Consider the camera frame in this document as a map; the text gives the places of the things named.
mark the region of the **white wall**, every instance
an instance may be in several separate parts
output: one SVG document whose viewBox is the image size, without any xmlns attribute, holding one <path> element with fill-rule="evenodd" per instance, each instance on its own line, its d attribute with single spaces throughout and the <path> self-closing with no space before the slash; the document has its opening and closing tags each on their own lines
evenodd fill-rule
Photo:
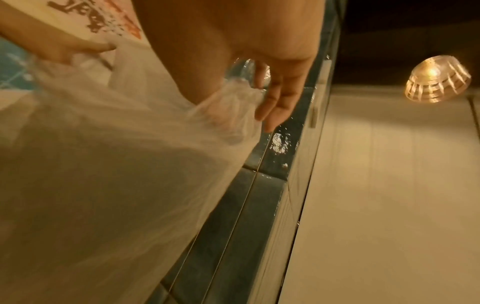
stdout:
<svg viewBox="0 0 480 304">
<path fill-rule="evenodd" d="M 466 100 L 334 87 L 280 304 L 480 302 L 480 143 Z"/>
</svg>

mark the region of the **translucent plastic bag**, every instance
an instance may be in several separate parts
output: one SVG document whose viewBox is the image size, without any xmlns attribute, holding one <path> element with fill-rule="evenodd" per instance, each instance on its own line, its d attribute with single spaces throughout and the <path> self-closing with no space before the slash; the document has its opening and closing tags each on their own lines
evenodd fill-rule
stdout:
<svg viewBox="0 0 480 304">
<path fill-rule="evenodd" d="M 143 304 L 259 140 L 261 91 L 194 106 L 150 48 L 117 44 L 108 86 L 99 61 L 37 61 L 42 89 L 11 106 L 30 112 L 0 141 L 4 304 Z"/>
</svg>

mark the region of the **person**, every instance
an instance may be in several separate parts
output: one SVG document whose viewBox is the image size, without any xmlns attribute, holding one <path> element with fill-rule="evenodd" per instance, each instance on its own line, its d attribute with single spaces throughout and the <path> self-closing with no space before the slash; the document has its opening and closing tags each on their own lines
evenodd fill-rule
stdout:
<svg viewBox="0 0 480 304">
<path fill-rule="evenodd" d="M 254 86 L 271 81 L 255 118 L 272 132 L 288 119 L 317 55 L 325 0 L 132 0 L 150 45 L 178 89 L 198 104 L 238 58 L 255 60 Z M 0 35 L 50 61 L 112 50 L 44 24 L 0 0 Z"/>
</svg>

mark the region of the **lamp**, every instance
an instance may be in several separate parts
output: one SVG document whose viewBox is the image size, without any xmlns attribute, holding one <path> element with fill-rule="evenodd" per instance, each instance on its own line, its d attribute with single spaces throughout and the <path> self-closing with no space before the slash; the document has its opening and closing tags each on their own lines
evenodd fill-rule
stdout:
<svg viewBox="0 0 480 304">
<path fill-rule="evenodd" d="M 405 96 L 415 102 L 435 103 L 465 91 L 472 77 L 453 56 L 435 56 L 422 61 L 406 82 Z"/>
</svg>

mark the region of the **ceiling lamp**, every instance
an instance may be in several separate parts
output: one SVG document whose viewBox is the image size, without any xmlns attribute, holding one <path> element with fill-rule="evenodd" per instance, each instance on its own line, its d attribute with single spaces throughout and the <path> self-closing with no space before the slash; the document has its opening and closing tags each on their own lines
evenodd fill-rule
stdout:
<svg viewBox="0 0 480 304">
<path fill-rule="evenodd" d="M 422 61 L 406 82 L 405 96 L 416 102 L 435 103 L 461 94 L 472 77 L 453 56 L 435 56 Z"/>
</svg>

